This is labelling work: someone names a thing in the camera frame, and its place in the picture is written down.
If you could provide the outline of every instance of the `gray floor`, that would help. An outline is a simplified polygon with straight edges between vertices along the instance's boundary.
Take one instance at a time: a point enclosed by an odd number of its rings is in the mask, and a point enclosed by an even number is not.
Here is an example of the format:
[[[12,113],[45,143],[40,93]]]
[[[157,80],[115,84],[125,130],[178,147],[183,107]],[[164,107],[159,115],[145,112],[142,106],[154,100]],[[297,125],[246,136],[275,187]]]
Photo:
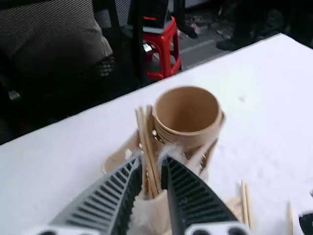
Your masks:
[[[201,29],[197,39],[180,39],[180,56],[183,70],[208,62],[229,53],[216,48],[216,42],[222,36],[211,29]]]

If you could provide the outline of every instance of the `white table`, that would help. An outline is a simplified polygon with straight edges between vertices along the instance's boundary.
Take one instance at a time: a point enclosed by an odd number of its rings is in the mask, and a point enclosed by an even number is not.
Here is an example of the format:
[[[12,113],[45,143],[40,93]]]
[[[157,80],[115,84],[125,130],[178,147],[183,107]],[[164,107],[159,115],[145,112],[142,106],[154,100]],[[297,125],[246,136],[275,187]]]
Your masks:
[[[245,180],[255,234],[287,234],[286,202],[313,208],[312,67],[313,50],[278,35],[0,146],[0,234],[48,223],[102,176],[134,108],[181,85],[210,90],[226,113],[209,185],[227,200]]]

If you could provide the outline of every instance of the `person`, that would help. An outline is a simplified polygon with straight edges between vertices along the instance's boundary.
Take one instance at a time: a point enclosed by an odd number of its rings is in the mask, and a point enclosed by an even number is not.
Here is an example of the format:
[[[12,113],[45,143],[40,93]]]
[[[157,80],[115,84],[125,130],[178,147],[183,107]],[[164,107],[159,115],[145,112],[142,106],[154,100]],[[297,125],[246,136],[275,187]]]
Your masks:
[[[0,50],[26,77],[78,73],[112,54],[91,0],[49,0],[0,10]]]
[[[295,40],[309,45],[312,38],[312,30],[308,23],[308,16],[312,12],[309,6],[311,1],[306,0],[243,0],[235,9],[236,25],[233,36],[230,39],[216,43],[221,50],[237,50],[255,42],[253,27],[260,22],[265,22],[270,8],[277,7],[282,11],[286,21],[290,23],[289,35]]]

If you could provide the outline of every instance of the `paper cup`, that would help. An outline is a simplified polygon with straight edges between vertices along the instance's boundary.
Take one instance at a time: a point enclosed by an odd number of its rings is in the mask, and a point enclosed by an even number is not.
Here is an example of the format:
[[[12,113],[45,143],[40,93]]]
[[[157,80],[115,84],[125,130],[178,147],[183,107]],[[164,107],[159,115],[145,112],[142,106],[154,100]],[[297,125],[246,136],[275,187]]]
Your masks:
[[[130,229],[138,234],[162,235],[171,229],[171,218],[167,199],[167,190],[156,198],[144,200],[142,192],[135,198]]]
[[[155,129],[165,143],[188,151],[217,139],[224,115],[218,100],[199,87],[179,87],[164,93],[154,109]]]

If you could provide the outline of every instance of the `black mesh chair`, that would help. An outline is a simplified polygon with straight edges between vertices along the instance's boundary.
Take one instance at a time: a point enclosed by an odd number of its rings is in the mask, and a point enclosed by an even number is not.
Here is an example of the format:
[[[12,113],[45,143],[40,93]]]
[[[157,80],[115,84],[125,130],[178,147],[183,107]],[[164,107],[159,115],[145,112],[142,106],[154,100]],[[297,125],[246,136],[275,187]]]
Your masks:
[[[40,4],[46,1],[2,0],[0,12],[14,11],[20,6],[25,7],[27,12],[30,5],[39,6],[40,11]],[[62,0],[49,1],[58,4]],[[129,35],[125,36],[124,25],[121,24],[123,22],[118,16],[123,6],[115,4],[114,0],[94,0],[95,14],[109,10],[111,25],[103,33],[112,44],[113,54],[83,72],[73,71],[57,77],[34,79],[16,70],[14,63],[0,51],[0,86],[3,86],[2,90],[13,100],[8,107],[10,111],[14,110],[14,116],[18,120],[43,120],[41,124],[46,125],[144,86],[146,78],[143,70],[142,0],[125,0],[127,1],[133,1],[132,5],[135,7],[132,14],[124,9],[123,16],[133,17],[134,26],[128,32]],[[8,33],[14,32],[0,32],[0,37],[5,37]]]

